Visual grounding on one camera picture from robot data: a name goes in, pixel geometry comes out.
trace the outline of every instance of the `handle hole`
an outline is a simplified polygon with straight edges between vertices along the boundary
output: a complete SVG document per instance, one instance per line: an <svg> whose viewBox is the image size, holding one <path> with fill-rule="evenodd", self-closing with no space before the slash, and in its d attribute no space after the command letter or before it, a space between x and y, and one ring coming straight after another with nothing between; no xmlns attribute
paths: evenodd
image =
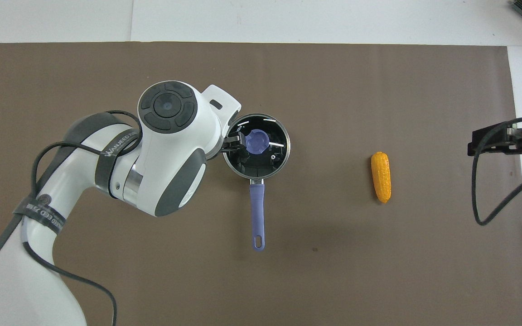
<svg viewBox="0 0 522 326"><path fill-rule="evenodd" d="M263 246L263 238L261 238L261 235L257 235L255 237L255 247L261 248Z"/></svg>

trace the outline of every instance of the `purple handle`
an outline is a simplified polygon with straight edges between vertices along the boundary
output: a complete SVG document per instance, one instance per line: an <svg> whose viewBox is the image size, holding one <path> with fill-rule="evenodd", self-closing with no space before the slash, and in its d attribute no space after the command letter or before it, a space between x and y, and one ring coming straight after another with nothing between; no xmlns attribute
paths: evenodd
<svg viewBox="0 0 522 326"><path fill-rule="evenodd" d="M253 249L261 251L265 249L265 218L263 215L264 184L251 184L251 226L253 229Z"/></svg>

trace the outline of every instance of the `yellow corn cob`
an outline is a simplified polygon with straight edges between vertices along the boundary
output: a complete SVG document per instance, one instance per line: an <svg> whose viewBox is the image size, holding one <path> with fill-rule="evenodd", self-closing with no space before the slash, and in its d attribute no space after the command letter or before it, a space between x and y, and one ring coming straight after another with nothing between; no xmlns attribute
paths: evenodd
<svg viewBox="0 0 522 326"><path fill-rule="evenodd" d="M377 198L383 203L388 202L392 194L392 184L390 183L390 161L386 153L379 151L372 155L372 178Z"/></svg>

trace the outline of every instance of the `velcro strap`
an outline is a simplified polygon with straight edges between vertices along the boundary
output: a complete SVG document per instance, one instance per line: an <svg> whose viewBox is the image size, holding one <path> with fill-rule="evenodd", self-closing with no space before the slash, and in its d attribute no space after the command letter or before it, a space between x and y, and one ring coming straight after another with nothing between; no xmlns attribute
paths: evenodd
<svg viewBox="0 0 522 326"><path fill-rule="evenodd" d="M25 215L30 219L38 221L42 225L49 227L57 235L62 231L64 224L66 224L66 218L62 214L31 197L23 198L13 213Z"/></svg>
<svg viewBox="0 0 522 326"><path fill-rule="evenodd" d="M110 178L112 178L112 171L114 171L118 154L136 139L138 139L137 129L124 130L114 137L100 152L98 163L96 164L95 182L100 190L110 196L112 196L110 193Z"/></svg>

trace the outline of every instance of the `circular button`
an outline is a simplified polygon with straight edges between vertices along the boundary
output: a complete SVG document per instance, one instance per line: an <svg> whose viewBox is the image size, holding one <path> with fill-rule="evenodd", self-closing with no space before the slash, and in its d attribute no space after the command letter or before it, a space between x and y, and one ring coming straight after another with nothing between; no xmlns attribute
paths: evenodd
<svg viewBox="0 0 522 326"><path fill-rule="evenodd" d="M154 112L163 118L172 118L181 107L180 99L172 93L162 94L154 101Z"/></svg>

